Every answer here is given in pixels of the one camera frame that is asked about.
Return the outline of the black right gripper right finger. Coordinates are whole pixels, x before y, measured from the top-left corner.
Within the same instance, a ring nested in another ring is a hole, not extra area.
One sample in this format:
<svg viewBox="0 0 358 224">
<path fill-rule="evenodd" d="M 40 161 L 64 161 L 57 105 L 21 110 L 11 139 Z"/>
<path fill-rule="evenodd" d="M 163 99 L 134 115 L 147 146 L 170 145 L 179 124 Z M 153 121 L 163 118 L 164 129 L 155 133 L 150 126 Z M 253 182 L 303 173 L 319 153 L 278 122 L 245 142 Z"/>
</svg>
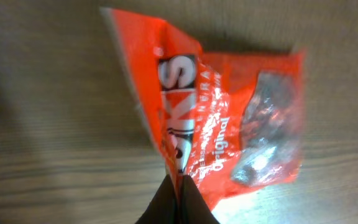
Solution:
<svg viewBox="0 0 358 224">
<path fill-rule="evenodd" d="M 182 224 L 219 224 L 189 175 L 182 179 L 179 211 Z"/>
</svg>

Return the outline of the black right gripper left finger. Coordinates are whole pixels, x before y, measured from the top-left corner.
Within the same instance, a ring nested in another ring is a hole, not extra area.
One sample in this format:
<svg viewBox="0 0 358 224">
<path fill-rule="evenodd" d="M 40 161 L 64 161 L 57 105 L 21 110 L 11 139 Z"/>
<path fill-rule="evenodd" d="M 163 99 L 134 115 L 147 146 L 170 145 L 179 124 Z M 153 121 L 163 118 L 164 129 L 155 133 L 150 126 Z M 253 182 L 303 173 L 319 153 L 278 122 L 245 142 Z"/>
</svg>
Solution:
<svg viewBox="0 0 358 224">
<path fill-rule="evenodd" d="M 169 175 L 135 224 L 177 224 L 177 198 Z"/>
</svg>

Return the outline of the red candy bag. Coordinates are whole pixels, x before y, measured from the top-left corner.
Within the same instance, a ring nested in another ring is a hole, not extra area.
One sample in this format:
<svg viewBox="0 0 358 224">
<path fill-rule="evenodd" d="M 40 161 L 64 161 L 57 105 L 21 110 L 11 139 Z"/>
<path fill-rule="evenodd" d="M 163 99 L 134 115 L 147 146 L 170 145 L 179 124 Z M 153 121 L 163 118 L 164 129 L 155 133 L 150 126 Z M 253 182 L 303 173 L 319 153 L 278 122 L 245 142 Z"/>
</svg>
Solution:
<svg viewBox="0 0 358 224">
<path fill-rule="evenodd" d="M 110 7 L 101 14 L 175 187 L 190 176 L 213 209 L 296 179 L 303 52 L 207 52 L 158 17 Z"/>
</svg>

